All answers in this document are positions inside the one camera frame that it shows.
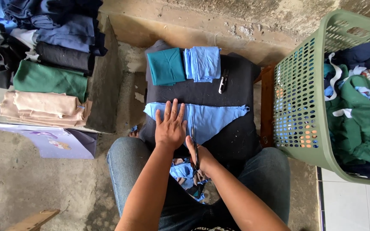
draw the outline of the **plastic basket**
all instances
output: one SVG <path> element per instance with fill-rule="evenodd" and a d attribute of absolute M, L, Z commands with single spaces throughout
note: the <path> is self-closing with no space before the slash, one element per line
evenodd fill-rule
<path fill-rule="evenodd" d="M 347 174 L 337 164 L 329 139 L 324 101 L 325 52 L 370 42 L 370 18 L 345 10 L 328 13 L 319 29 L 275 66 L 273 134 L 289 157 L 335 172 L 349 182 L 370 179 Z"/>

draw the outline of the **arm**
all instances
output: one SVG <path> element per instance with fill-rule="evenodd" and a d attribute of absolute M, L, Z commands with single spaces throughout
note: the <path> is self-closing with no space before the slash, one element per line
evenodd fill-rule
<path fill-rule="evenodd" d="M 177 99 L 173 101 L 172 112 L 171 103 L 168 101 L 164 121 L 161 121 L 160 111 L 156 112 L 156 147 L 127 198 L 124 213 L 116 226 L 116 231 L 158 230 L 173 152 L 183 144 L 185 139 L 187 121 L 182 121 L 185 105 L 181 104 L 178 116 L 177 108 Z"/>
<path fill-rule="evenodd" d="M 195 150 L 186 137 L 192 159 Z M 252 191 L 224 168 L 203 146 L 198 146 L 200 169 L 212 179 L 236 224 L 242 231 L 289 231 L 285 223 Z"/>

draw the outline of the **tiled floor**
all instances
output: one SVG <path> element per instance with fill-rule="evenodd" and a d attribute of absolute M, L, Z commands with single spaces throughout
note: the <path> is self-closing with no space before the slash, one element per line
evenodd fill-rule
<path fill-rule="evenodd" d="M 370 185 L 322 169 L 326 231 L 370 231 Z"/>

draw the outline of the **dark green fabric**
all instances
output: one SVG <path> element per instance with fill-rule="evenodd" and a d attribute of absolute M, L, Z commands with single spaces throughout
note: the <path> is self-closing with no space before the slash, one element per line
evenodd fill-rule
<path fill-rule="evenodd" d="M 339 96 L 325 102 L 332 149 L 344 164 L 370 162 L 370 100 L 354 89 L 357 86 L 370 89 L 370 81 L 362 75 L 351 76 Z M 344 108 L 352 109 L 352 118 L 332 114 Z"/>
<path fill-rule="evenodd" d="M 148 61 L 154 86 L 173 86 L 185 81 L 179 48 L 149 53 Z"/>
<path fill-rule="evenodd" d="M 87 78 L 82 72 L 47 67 L 22 60 L 13 77 L 15 90 L 42 93 L 66 93 L 85 102 Z"/>

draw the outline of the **hand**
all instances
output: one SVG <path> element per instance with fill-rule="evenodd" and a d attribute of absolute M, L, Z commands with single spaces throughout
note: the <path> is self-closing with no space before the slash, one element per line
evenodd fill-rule
<path fill-rule="evenodd" d="M 178 100 L 174 99 L 171 110 L 171 102 L 167 101 L 165 106 L 164 120 L 161 121 L 161 112 L 156 111 L 157 128 L 155 130 L 156 145 L 163 145 L 166 148 L 171 148 L 172 152 L 178 149 L 185 140 L 185 132 L 187 121 L 182 121 L 184 117 L 185 104 L 181 104 L 179 114 L 176 114 L 178 109 Z"/>
<path fill-rule="evenodd" d="M 192 142 L 191 136 L 187 136 L 186 145 L 188 146 L 189 153 L 191 153 L 192 162 L 195 164 L 195 149 L 194 143 Z M 202 145 L 197 145 L 198 148 L 198 160 L 199 160 L 199 169 L 201 169 L 206 176 L 209 176 L 209 170 L 214 167 L 215 165 L 219 164 L 218 160 L 216 160 L 213 155 L 203 147 Z"/>

